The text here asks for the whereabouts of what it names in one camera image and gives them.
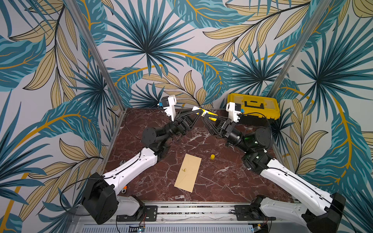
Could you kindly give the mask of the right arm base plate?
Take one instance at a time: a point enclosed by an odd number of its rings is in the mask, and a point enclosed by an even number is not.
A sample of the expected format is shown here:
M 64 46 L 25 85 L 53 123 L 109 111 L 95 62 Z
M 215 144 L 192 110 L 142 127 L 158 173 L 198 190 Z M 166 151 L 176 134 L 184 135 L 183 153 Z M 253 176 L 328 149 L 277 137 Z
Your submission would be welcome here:
M 259 207 L 253 205 L 235 205 L 231 210 L 237 221 L 273 221 L 275 217 L 268 217 L 262 213 Z

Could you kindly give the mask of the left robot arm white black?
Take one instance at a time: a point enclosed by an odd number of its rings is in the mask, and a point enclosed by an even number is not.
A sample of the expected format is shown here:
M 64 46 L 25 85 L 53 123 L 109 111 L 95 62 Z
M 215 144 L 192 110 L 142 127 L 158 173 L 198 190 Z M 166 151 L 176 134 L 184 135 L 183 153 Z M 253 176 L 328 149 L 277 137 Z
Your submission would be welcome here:
M 191 131 L 203 109 L 194 108 L 179 112 L 173 121 L 164 127 L 148 127 L 142 133 L 144 148 L 133 158 L 103 175 L 94 173 L 83 191 L 82 205 L 97 224 L 107 222 L 114 215 L 129 216 L 138 220 L 145 215 L 142 201 L 126 197 L 120 201 L 117 196 L 133 179 L 154 166 L 167 155 L 169 138 L 186 135 Z

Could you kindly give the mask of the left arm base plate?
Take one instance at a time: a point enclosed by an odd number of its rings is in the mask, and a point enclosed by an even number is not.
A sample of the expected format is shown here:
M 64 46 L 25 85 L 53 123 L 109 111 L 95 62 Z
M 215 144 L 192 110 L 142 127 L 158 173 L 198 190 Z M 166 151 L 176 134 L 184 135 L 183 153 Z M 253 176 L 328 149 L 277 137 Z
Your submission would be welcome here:
M 132 216 L 117 215 L 117 222 L 155 222 L 157 219 L 157 205 L 141 206 Z

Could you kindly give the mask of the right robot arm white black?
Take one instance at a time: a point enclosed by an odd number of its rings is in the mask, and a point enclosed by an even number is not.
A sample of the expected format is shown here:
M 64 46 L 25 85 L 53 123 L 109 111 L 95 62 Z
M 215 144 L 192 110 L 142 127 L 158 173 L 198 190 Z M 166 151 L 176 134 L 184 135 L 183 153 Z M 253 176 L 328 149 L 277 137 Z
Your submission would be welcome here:
M 242 162 L 248 170 L 272 181 L 298 201 L 287 203 L 257 196 L 251 204 L 256 214 L 297 223 L 312 233 L 337 232 L 345 197 L 315 187 L 267 154 L 267 148 L 272 145 L 270 128 L 259 127 L 254 132 L 243 134 L 231 119 L 209 113 L 204 115 L 203 122 L 212 135 L 226 139 L 229 146 L 244 152 Z

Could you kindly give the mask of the manila paper envelope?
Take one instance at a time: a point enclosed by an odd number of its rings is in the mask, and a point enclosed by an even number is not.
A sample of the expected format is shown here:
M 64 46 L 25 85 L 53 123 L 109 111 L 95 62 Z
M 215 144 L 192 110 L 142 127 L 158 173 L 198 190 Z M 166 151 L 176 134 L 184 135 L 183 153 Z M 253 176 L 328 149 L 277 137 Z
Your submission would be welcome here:
M 193 192 L 201 161 L 200 157 L 186 154 L 174 186 L 190 193 Z

